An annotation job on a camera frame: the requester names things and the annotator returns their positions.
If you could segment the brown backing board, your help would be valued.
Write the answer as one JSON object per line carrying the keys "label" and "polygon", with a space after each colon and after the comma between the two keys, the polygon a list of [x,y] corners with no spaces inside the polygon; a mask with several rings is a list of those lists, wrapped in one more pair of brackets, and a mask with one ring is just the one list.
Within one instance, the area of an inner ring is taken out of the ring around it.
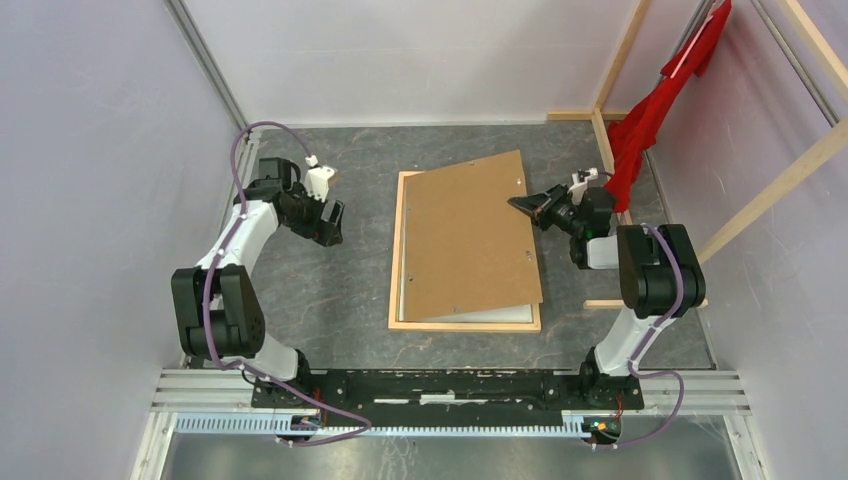
{"label": "brown backing board", "polygon": [[541,306],[527,193],[517,150],[420,172],[405,182],[403,307],[407,321]]}

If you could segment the printed colour photo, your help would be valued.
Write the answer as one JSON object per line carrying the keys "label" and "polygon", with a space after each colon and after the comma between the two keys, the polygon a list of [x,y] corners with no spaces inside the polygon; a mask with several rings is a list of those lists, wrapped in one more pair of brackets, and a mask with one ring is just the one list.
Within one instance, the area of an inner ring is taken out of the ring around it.
{"label": "printed colour photo", "polygon": [[400,290],[400,320],[402,322],[530,322],[531,321],[531,306],[532,305],[523,305],[523,306],[514,306],[514,307],[506,307],[495,310],[488,311],[479,311],[472,313],[454,313],[447,316],[435,317],[431,319],[425,319],[420,321],[407,321],[404,315],[404,307],[403,307],[403,292],[404,289],[404,280],[402,279],[404,273],[404,233],[402,237],[402,260],[401,260],[401,280],[403,282]]}

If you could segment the wooden picture frame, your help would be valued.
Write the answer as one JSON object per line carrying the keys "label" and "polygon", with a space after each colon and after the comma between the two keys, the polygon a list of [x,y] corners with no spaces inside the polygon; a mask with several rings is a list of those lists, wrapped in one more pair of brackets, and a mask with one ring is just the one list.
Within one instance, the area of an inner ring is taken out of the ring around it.
{"label": "wooden picture frame", "polygon": [[395,210],[395,226],[392,245],[392,270],[388,302],[387,327],[390,331],[401,332],[443,332],[443,333],[494,333],[494,334],[523,334],[540,333],[542,330],[540,306],[531,306],[531,321],[516,322],[402,322],[400,320],[400,290],[401,280],[402,237],[404,233],[404,194],[405,182],[409,177],[420,174],[420,171],[401,171],[398,174],[398,191]]}

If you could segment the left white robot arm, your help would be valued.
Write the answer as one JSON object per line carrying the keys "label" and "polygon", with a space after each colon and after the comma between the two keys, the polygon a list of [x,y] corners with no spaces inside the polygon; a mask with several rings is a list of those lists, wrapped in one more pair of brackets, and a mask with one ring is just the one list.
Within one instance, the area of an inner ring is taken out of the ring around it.
{"label": "left white robot arm", "polygon": [[307,169],[263,158],[260,175],[242,186],[230,218],[210,251],[171,277],[183,352],[222,370],[237,369],[266,383],[290,407],[306,405],[313,379],[300,372],[301,354],[266,331],[250,274],[270,237],[287,228],[322,247],[342,243],[344,204],[329,198],[336,169],[307,159]]}

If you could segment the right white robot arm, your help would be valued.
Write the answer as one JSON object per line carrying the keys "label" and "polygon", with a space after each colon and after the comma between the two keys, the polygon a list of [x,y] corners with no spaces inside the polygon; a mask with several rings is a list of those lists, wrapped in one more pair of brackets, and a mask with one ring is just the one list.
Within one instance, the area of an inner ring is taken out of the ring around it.
{"label": "right white robot arm", "polygon": [[705,300],[706,280],[688,230],[677,223],[613,227],[616,201],[602,187],[577,195],[556,185],[508,203],[533,226],[568,234],[578,268],[618,273],[623,307],[591,348],[577,382],[580,400],[602,408],[617,396],[617,382],[639,378],[641,360],[659,334]]}

